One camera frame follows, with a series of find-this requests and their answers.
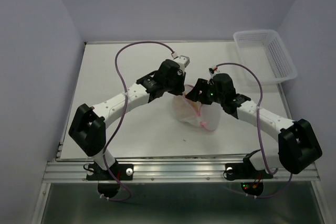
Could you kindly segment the white mesh laundry bag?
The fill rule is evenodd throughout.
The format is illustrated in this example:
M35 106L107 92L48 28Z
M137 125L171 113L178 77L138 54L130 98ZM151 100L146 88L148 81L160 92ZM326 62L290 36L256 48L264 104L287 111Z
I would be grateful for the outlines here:
M222 107L217 103L211 105L193 102L186 95L194 88L190 84L184 86L182 95L174 96L171 102L171 113L175 119L206 131L215 131L221 119Z

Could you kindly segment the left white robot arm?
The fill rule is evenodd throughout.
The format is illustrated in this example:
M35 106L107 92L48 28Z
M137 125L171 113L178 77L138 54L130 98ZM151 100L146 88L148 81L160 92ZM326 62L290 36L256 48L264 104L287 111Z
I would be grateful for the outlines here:
M117 172L117 161L106 147L107 128L116 120L122 121L126 113L160 98L166 92L181 95L184 92L185 68L189 63L190 59L186 56L166 59L158 70L141 77L115 97L93 106L84 103L77 108L69 136L94 160L104 178L113 178Z

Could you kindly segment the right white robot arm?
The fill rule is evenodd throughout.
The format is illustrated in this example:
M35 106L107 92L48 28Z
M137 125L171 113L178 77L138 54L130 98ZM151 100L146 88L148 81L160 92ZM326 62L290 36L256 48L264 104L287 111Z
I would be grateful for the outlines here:
M277 142L278 147L268 155L258 150L246 156L241 170L248 177L267 168L284 168L298 174L322 156L307 120L293 121L262 108L251 98L237 93L228 74L216 74L210 80L198 79L186 98L205 105L218 103L227 114L255 126L258 134L264 132Z

